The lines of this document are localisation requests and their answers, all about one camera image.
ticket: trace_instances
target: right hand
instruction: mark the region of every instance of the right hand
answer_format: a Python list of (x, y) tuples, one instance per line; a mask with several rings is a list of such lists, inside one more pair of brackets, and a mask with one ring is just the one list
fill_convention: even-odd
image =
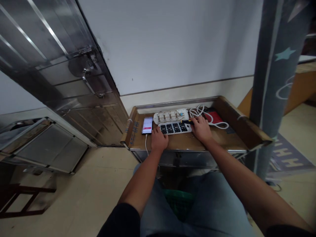
[(213, 136), (207, 119), (200, 116), (190, 118), (190, 120), (194, 123), (194, 125), (191, 125), (192, 132), (195, 137), (200, 140), (200, 142), (205, 145), (207, 142), (212, 140)]

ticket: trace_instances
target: black sleeve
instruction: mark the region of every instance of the black sleeve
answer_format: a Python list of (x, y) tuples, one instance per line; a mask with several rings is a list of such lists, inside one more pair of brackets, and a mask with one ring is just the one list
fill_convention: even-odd
[(134, 207), (127, 203), (117, 205), (97, 237), (137, 236), (140, 235), (141, 218)]
[(315, 235), (313, 235), (312, 233), (300, 229), (298, 227), (295, 226), (291, 226), (291, 225), (274, 225), (271, 226), (267, 229), (266, 232), (266, 236), (267, 237), (280, 237), (280, 236), (286, 236), (286, 237), (310, 237), (313, 236), (315, 237)]

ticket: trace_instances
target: jeans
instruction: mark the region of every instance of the jeans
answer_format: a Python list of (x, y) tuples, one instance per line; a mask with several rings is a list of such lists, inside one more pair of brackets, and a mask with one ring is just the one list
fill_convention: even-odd
[(188, 178), (182, 191), (195, 195), (181, 222), (171, 210), (156, 179), (141, 218), (141, 237), (155, 233), (186, 236), (254, 236), (245, 209), (222, 173)]

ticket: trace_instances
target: phone screen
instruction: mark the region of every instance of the phone screen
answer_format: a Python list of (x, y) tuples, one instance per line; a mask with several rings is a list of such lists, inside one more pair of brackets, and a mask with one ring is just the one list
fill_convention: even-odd
[(142, 128), (142, 134), (151, 134), (152, 131), (152, 117), (145, 117), (143, 128)]

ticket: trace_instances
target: white power strip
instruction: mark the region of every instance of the white power strip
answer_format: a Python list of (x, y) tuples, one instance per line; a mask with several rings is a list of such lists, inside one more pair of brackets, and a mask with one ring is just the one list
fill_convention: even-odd
[(167, 122), (158, 124), (163, 134), (173, 135), (192, 132), (191, 124), (180, 122)]
[(177, 122), (181, 120), (189, 120), (189, 114), (186, 109), (171, 110), (154, 114), (155, 124)]

